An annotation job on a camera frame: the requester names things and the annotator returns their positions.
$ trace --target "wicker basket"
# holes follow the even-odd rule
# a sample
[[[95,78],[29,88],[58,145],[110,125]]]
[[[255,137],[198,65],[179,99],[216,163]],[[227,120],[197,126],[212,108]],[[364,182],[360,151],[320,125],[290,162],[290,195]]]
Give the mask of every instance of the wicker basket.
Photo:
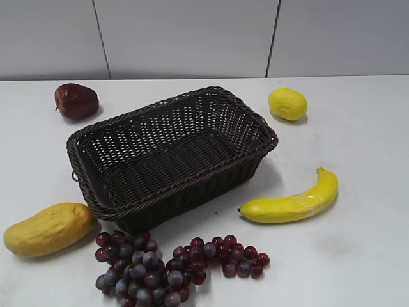
[[[135,233],[250,179],[277,142],[239,98],[209,87],[83,128],[67,150],[94,214]]]

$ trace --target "table surface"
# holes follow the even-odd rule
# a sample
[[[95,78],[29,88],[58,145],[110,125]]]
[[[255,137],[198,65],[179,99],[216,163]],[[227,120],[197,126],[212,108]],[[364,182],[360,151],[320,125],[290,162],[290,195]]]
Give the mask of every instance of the table surface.
[[[2,233],[55,203],[84,202],[65,149],[71,133],[186,91],[222,86],[267,120],[279,145],[250,181],[152,236],[164,260],[195,236],[234,234],[268,253],[272,264],[258,281],[212,271],[184,306],[409,306],[409,76],[76,82],[93,88],[103,109],[79,123],[54,110],[54,90],[64,81],[0,83]],[[307,118],[291,124],[270,115],[268,95],[280,87],[307,97]],[[310,188],[318,166],[339,177],[331,209],[277,226],[240,218],[236,208],[246,201]],[[94,235],[37,260],[21,260],[1,244],[0,306],[118,306],[95,288],[107,264],[94,259]]]

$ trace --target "yellow lemon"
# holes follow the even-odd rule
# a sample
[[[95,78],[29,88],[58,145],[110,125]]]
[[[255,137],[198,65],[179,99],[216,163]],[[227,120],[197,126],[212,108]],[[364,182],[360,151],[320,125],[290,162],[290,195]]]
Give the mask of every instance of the yellow lemon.
[[[279,88],[268,97],[271,112],[285,120],[299,120],[307,113],[307,99],[289,88]]]

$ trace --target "basket rim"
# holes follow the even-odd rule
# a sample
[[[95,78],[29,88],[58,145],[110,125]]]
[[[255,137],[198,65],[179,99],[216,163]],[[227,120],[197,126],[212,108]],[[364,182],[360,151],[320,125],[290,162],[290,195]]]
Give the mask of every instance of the basket rim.
[[[251,150],[248,150],[246,152],[239,153],[234,157],[220,161],[219,163],[214,164],[209,168],[202,169],[201,171],[197,172],[192,176],[183,178],[177,182],[173,182],[171,185],[167,185],[166,187],[155,193],[147,194],[145,197],[141,198],[138,201],[127,203],[117,207],[112,207],[112,205],[110,206],[102,203],[96,191],[94,191],[94,189],[92,188],[91,180],[89,179],[86,168],[84,167],[84,164],[80,158],[79,148],[77,146],[78,139],[80,139],[86,134],[98,131],[103,127],[119,124],[123,121],[128,120],[129,118],[135,118],[145,114],[150,114],[154,111],[157,111],[160,108],[163,108],[164,106],[169,107],[178,103],[182,103],[184,100],[189,99],[192,95],[200,94],[208,95],[209,91],[225,95],[230,102],[239,104],[240,107],[243,109],[243,113],[246,114],[246,116],[251,116],[255,121],[259,122],[259,128],[263,130],[265,134],[267,134],[268,139],[270,141],[267,141],[264,144],[256,148],[252,148]],[[262,116],[255,113],[251,108],[244,104],[244,102],[241,99],[236,97],[230,91],[225,90],[220,86],[209,86],[206,88],[200,88],[198,90],[182,93],[175,97],[160,100],[156,103],[142,107],[135,111],[127,112],[122,115],[94,123],[93,125],[88,125],[87,127],[78,130],[77,132],[74,132],[68,138],[66,142],[66,149],[68,151],[68,157],[73,168],[73,173],[76,174],[84,198],[88,205],[93,209],[94,214],[97,217],[100,217],[101,219],[115,221],[126,216],[127,214],[130,213],[130,211],[132,213],[136,213],[148,207],[152,203],[166,199],[181,190],[189,188],[190,186],[199,184],[201,182],[205,182],[210,177],[218,173],[221,173],[226,169],[234,168],[235,166],[245,161],[263,158],[268,152],[273,150],[277,146],[277,144],[278,144],[277,134],[273,131],[273,129],[271,129],[268,126],[267,122]]]

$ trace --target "yellow banana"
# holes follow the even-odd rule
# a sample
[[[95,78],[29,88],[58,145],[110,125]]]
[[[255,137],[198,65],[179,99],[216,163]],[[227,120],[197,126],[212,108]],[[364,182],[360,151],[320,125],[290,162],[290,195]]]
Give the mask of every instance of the yellow banana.
[[[316,186],[302,194],[252,200],[238,211],[258,223],[285,223],[311,217],[328,208],[338,194],[338,178],[334,173],[318,168],[317,174]]]

